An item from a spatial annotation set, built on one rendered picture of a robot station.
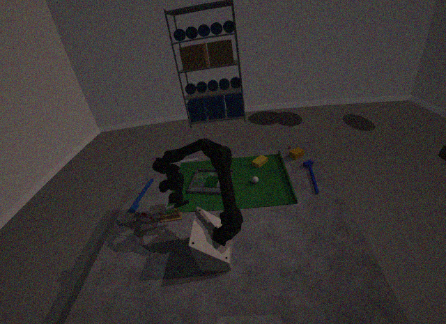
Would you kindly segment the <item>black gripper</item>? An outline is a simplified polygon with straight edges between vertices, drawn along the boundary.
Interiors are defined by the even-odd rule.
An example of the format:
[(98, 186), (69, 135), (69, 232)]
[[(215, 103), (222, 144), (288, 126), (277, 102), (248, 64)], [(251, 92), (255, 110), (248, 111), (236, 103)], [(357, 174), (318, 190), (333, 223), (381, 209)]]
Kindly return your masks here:
[(177, 203), (179, 206), (182, 206), (184, 175), (180, 173), (179, 177), (172, 180), (167, 179), (167, 182), (170, 183), (173, 190), (175, 190), (175, 193), (169, 194), (169, 203)]

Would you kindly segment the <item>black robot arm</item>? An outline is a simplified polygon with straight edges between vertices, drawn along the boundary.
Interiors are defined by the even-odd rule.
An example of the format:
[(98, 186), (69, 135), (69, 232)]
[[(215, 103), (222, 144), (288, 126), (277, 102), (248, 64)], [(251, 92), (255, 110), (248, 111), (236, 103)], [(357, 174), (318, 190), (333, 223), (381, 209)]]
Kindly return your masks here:
[(185, 156), (197, 151), (203, 151), (217, 171), (224, 211), (220, 213), (222, 226), (213, 229), (213, 240), (226, 246), (226, 241), (231, 240), (241, 230), (243, 222), (240, 209), (236, 205), (231, 179), (231, 149), (209, 139), (199, 139), (182, 148), (165, 151), (162, 158), (156, 158), (152, 168), (159, 173), (165, 173), (170, 180), (175, 179), (179, 177), (180, 167), (172, 163), (180, 162)]

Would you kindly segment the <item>green putting mat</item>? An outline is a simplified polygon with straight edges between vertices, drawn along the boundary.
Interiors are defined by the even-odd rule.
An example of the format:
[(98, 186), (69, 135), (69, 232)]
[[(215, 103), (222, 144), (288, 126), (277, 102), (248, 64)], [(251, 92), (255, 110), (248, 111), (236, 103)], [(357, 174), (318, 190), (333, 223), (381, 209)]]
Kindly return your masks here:
[[(278, 154), (264, 155), (268, 161), (260, 168), (252, 165), (258, 156), (232, 158), (231, 172), (236, 205), (239, 209), (296, 204), (286, 173)], [(224, 210), (220, 194), (188, 194), (187, 190), (197, 169), (214, 169), (210, 160), (182, 163), (178, 173), (184, 175), (183, 201), (189, 203), (178, 207), (179, 212), (196, 212), (197, 206), (204, 210)], [(252, 182), (253, 177), (259, 179)]]

